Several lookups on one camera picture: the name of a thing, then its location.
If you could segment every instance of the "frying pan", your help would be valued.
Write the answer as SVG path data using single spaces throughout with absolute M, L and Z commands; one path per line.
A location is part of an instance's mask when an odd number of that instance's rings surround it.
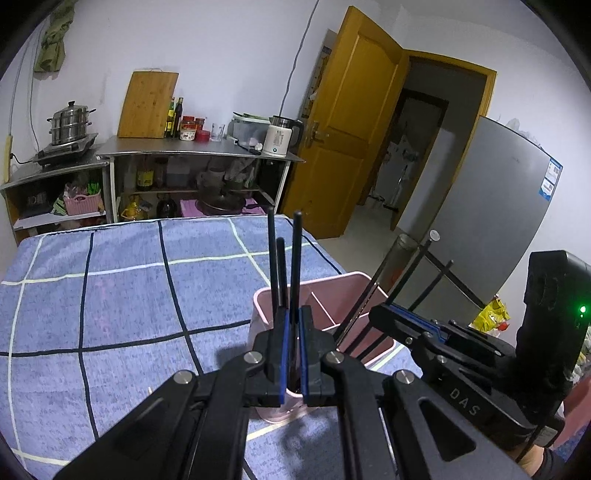
M 260 205 L 246 205 L 246 199 L 234 193 L 223 190 L 205 190 L 199 199 L 195 200 L 195 206 L 205 215 L 239 215 L 244 208 L 250 210 Z

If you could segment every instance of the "stainless steel counter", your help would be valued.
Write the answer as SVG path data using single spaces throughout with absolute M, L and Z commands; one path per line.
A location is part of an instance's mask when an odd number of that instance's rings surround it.
M 96 148 L 91 148 L 79 160 L 54 166 L 42 167 L 37 162 L 19 166 L 19 168 L 10 175 L 10 181 L 0 185 L 0 192 L 25 183 L 31 183 L 32 181 L 65 175 L 80 170 L 106 167 L 109 164 L 109 160 L 107 158 L 97 157 L 96 152 Z
M 108 139 L 96 152 L 101 158 L 120 157 L 131 154 L 193 154 L 246 157 L 285 162 L 303 162 L 300 157 L 288 153 L 285 158 L 272 157 L 266 153 L 253 155 L 231 140 L 221 142 L 189 142 L 176 138 L 117 138 Z

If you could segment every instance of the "pink basket on shelf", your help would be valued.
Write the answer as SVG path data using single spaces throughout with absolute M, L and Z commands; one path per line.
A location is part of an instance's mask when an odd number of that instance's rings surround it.
M 102 198 L 99 190 L 99 193 L 94 195 L 76 195 L 72 199 L 64 197 L 64 203 L 68 215 L 84 215 L 100 211 L 99 206 L 102 204 Z

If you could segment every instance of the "floor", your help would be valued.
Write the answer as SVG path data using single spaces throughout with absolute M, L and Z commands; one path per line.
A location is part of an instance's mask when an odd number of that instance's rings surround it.
M 319 240 L 319 244 L 347 272 L 361 271 L 372 276 L 400 233 L 390 231 L 392 212 L 373 200 L 355 211 L 345 233 L 338 238 Z

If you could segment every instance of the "wooden door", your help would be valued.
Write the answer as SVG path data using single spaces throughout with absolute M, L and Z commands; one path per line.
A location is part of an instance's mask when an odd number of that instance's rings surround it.
M 282 212 L 302 210 L 316 238 L 340 236 L 374 164 L 408 72 L 408 55 L 349 7 L 317 92 Z

